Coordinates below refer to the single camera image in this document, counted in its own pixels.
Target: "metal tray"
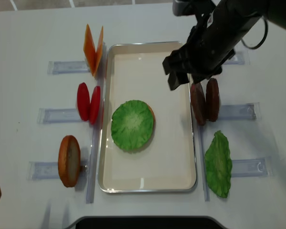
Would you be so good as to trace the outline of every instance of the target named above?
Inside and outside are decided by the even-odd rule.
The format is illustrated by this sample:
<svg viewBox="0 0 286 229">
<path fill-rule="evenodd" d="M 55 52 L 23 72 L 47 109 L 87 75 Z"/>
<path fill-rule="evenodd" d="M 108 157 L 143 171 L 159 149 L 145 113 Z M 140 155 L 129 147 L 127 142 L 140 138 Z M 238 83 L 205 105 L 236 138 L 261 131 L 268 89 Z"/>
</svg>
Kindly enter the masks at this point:
<svg viewBox="0 0 286 229">
<path fill-rule="evenodd" d="M 189 85 L 171 92 L 162 62 L 179 42 L 122 44 L 110 48 L 99 144 L 98 183 L 107 193 L 188 191 L 196 183 Z M 142 100 L 156 127 L 140 152 L 120 150 L 111 137 L 111 117 L 124 102 Z"/>
</svg>

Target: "black cable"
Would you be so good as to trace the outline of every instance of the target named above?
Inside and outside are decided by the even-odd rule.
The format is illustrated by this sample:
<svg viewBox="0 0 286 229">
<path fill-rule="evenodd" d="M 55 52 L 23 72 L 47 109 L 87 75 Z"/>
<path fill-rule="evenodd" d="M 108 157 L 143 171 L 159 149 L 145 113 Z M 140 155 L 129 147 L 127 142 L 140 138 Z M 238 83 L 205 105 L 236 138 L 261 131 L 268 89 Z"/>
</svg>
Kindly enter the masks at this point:
<svg viewBox="0 0 286 229">
<path fill-rule="evenodd" d="M 268 21 L 266 18 L 263 17 L 263 20 L 264 20 L 264 23 L 265 23 L 265 33 L 264 33 L 264 37 L 263 39 L 261 40 L 261 42 L 257 45 L 257 46 L 254 46 L 254 47 L 249 47 L 245 42 L 244 40 L 242 39 L 242 43 L 243 45 L 248 48 L 248 49 L 251 49 L 251 50 L 255 50 L 255 49 L 258 49 L 259 47 L 262 46 L 262 44 L 265 42 L 266 38 L 267 38 L 267 35 L 268 35 Z"/>
</svg>

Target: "red tomato slice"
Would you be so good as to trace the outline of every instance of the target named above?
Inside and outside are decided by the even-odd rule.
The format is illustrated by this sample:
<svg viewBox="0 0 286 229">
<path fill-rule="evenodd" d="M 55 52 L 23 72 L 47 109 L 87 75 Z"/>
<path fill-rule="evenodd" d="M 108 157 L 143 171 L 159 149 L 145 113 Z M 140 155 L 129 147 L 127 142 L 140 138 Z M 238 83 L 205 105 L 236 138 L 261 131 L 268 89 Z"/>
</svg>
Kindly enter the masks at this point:
<svg viewBox="0 0 286 229">
<path fill-rule="evenodd" d="M 101 88 L 100 86 L 96 86 L 94 88 L 90 104 L 89 122 L 91 125 L 93 125 L 96 121 L 100 109 L 100 102 L 101 102 Z"/>
<path fill-rule="evenodd" d="M 83 121 L 87 121 L 89 119 L 90 113 L 90 96 L 87 85 L 85 83 L 81 83 L 78 86 L 77 90 L 77 108 L 80 113 L 80 117 Z"/>
</svg>

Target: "tray rim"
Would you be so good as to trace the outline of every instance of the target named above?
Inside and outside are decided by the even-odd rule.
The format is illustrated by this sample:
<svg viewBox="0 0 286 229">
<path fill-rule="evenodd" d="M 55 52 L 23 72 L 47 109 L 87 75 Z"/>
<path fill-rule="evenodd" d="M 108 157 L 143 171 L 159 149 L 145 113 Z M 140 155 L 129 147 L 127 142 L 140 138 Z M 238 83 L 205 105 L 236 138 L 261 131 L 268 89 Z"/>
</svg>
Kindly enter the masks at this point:
<svg viewBox="0 0 286 229">
<path fill-rule="evenodd" d="M 109 99 L 106 97 L 107 91 L 110 91 L 110 86 L 107 85 L 107 79 L 111 78 L 111 75 L 108 74 L 108 57 L 111 54 L 112 50 L 114 47 L 118 47 L 118 46 L 134 46 L 134 45 L 157 45 L 157 44 L 165 44 L 165 43 L 178 43 L 178 44 L 182 44 L 179 41 L 172 41 L 172 42 L 148 42 L 148 43 L 126 43 L 126 44 L 115 44 L 113 46 L 111 46 L 107 52 L 107 66 L 106 66 L 106 74 L 105 74 L 105 92 L 103 92 L 103 94 L 105 94 L 104 98 L 103 98 L 103 104 L 105 107 L 105 103 L 106 101 Z M 190 89 L 191 86 L 189 84 L 188 86 L 188 93 L 189 93 L 189 99 L 191 102 L 191 94 L 190 94 Z M 100 189 L 108 194 L 113 194 L 113 193 L 168 193 L 168 192 L 176 192 L 176 193 L 180 193 L 180 192 L 190 192 L 193 191 L 196 188 L 197 185 L 197 179 L 198 179 L 198 174 L 197 174 L 197 162 L 196 162 L 196 152 L 195 152 L 195 139 L 194 139 L 194 119 L 193 119 L 193 110 L 192 110 L 192 106 L 191 103 L 190 105 L 190 113 L 191 113 L 191 130 L 192 130 L 192 140 L 193 140 L 193 153 L 194 153 L 194 165 L 195 165 L 195 172 L 196 172 L 196 179 L 195 182 L 193 184 L 193 186 L 191 186 L 188 189 L 134 189 L 134 190 L 107 190 L 105 189 L 101 184 L 100 184 L 100 160 L 101 160 L 101 148 L 102 148 L 102 138 L 104 137 L 103 135 L 103 123 L 104 123 L 104 119 L 102 118 L 102 127 L 100 129 L 100 139 L 99 139 L 99 144 L 98 144 L 98 161 L 97 161 L 97 183 L 100 187 Z"/>
</svg>

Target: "lettuce leaf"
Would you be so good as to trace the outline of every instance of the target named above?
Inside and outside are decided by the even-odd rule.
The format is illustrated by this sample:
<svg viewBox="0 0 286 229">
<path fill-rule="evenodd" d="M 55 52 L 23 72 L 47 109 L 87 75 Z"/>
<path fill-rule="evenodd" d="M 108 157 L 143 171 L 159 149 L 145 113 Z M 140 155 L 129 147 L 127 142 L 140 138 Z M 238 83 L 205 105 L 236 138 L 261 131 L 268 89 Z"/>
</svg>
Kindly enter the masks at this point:
<svg viewBox="0 0 286 229">
<path fill-rule="evenodd" d="M 219 197 L 227 198 L 231 187 L 232 160 L 228 139 L 220 130 L 214 134 L 204 162 L 209 188 Z"/>
</svg>

